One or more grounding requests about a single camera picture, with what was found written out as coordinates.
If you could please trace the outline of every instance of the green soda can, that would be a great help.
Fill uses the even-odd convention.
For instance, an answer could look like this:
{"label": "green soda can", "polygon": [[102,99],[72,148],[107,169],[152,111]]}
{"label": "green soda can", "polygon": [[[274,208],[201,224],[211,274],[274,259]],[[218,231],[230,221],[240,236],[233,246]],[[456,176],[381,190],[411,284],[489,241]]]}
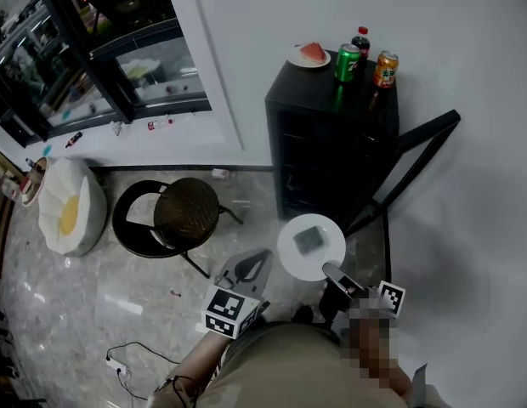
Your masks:
{"label": "green soda can", "polygon": [[335,78],[339,82],[349,83],[354,79],[354,72],[360,61],[360,49],[353,44],[343,44],[337,53]]}

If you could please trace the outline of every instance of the white bean bag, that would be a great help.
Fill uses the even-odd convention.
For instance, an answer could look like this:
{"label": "white bean bag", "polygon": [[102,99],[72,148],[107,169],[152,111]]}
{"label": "white bean bag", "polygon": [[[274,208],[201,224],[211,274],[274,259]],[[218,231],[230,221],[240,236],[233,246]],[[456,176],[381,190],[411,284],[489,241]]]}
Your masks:
{"label": "white bean bag", "polygon": [[81,161],[59,159],[48,168],[42,186],[39,228],[47,247],[82,256],[97,243],[107,214],[105,194],[94,174]]}

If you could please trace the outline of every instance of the round chair seat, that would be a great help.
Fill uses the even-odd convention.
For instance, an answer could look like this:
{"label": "round chair seat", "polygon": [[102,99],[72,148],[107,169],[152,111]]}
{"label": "round chair seat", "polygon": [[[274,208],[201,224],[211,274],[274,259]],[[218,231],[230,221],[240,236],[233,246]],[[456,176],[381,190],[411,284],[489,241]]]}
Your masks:
{"label": "round chair seat", "polygon": [[171,183],[154,209],[154,226],[171,247],[198,247],[214,231],[220,215],[213,188],[197,178]]}

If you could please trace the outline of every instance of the window sill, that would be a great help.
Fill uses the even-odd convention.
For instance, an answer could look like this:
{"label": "window sill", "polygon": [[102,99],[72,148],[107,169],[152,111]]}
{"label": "window sill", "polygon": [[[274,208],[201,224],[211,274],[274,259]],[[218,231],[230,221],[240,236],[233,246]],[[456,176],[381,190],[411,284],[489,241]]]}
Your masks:
{"label": "window sill", "polygon": [[69,148],[65,145],[74,133],[64,134],[29,145],[24,156],[36,161],[50,145],[48,156],[83,158],[89,166],[174,165],[205,162],[198,160],[201,154],[227,148],[219,119],[212,111],[170,116],[176,121],[171,127],[150,131],[148,122],[162,117],[133,121],[124,126],[122,139],[110,124],[83,130],[82,137]]}

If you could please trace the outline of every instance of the white plate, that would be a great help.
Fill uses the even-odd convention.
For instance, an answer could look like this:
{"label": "white plate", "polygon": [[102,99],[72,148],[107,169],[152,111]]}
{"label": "white plate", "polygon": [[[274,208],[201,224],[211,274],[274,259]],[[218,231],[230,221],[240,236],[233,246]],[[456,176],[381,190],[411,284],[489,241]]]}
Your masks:
{"label": "white plate", "polygon": [[326,61],[323,64],[317,64],[312,60],[305,59],[299,52],[299,49],[301,47],[304,46],[298,45],[297,47],[294,47],[294,49],[290,53],[290,56],[288,57],[288,61],[296,66],[301,66],[303,68],[321,68],[322,66],[328,65],[330,63],[330,60],[332,60],[330,54],[325,50],[324,54],[326,55]]}
{"label": "white plate", "polygon": [[[324,246],[302,255],[294,242],[294,236],[311,227],[317,227]],[[277,243],[279,259],[284,268],[299,280],[320,281],[326,276],[322,266],[333,262],[340,266],[345,258],[347,245],[341,229],[331,219],[319,214],[303,214],[292,219],[279,234]]]}

